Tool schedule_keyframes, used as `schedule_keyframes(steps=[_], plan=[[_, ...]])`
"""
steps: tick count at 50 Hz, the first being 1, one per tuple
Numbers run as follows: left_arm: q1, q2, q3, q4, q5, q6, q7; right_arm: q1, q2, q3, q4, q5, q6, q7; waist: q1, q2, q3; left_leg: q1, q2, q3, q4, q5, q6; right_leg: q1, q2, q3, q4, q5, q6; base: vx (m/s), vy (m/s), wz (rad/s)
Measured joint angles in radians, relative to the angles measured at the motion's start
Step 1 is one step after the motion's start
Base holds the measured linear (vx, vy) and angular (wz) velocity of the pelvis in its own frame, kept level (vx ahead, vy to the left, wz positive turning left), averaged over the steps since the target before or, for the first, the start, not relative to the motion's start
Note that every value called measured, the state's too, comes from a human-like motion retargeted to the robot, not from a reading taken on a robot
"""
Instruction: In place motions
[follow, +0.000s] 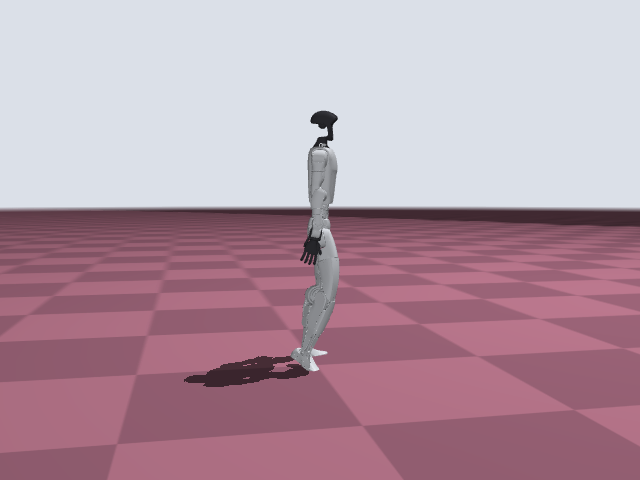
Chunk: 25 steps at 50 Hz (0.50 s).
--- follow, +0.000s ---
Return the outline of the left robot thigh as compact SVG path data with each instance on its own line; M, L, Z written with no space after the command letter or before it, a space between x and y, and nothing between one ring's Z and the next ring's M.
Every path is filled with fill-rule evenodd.
M306 291L306 294L305 294L306 300L311 304L313 304L313 302L314 302L315 294L319 290L323 289L323 285L322 285L322 281L321 281L321 278L320 278L320 273L319 273L319 269L318 269L318 264L317 263L318 263L318 254L317 254L316 264L314 265L314 273L315 273L316 285L313 285L313 286L309 287L307 289L307 291Z

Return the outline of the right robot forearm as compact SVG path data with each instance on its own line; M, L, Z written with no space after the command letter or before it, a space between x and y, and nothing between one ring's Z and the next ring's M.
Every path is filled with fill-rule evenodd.
M325 205L323 204L323 200L325 197L325 193L322 189L316 189L313 192L311 199L311 210L312 210L312 233L311 237L319 238L321 234L321 229L324 225L324 209Z

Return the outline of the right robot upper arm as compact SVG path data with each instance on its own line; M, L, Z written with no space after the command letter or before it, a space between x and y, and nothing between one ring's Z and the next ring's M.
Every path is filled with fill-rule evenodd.
M316 189L322 189L321 184L325 177L325 167L328 162L328 154L325 150L315 150L311 154L312 174L311 174L311 197ZM323 189L322 189L323 190ZM327 199L327 193L323 202Z

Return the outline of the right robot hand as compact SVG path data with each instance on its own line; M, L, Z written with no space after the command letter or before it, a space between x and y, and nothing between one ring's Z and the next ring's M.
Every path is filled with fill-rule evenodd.
M308 265L310 265L312 263L313 255L315 255L314 256L314 262L313 262L313 265L315 265L316 264L316 260L317 260L318 251L319 251L320 255L322 254L322 251L320 249L320 244L318 242L318 241L321 240L322 229L321 229L321 234L320 234L319 238L311 237L311 233L312 233L312 228L310 229L310 233L309 233L310 241L306 244L306 246L304 248L303 255L302 255L300 261L302 261L304 259L305 255L306 255L306 252L307 252L307 256L306 256L306 259L305 259L304 263L307 263L309 255L311 254Z

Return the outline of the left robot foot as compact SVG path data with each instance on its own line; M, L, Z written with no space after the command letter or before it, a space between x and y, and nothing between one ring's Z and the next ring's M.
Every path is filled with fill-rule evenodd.
M312 348L312 347L311 347L311 348ZM309 353L309 352L310 352L310 351L308 351L308 353ZM325 354L328 354L328 352L327 352L327 351L320 351L320 350L316 350L316 349L314 349L314 348L313 348L313 349L312 349L312 351L311 351L311 354L310 354L310 355L311 355L311 356L320 356L320 355L325 355Z

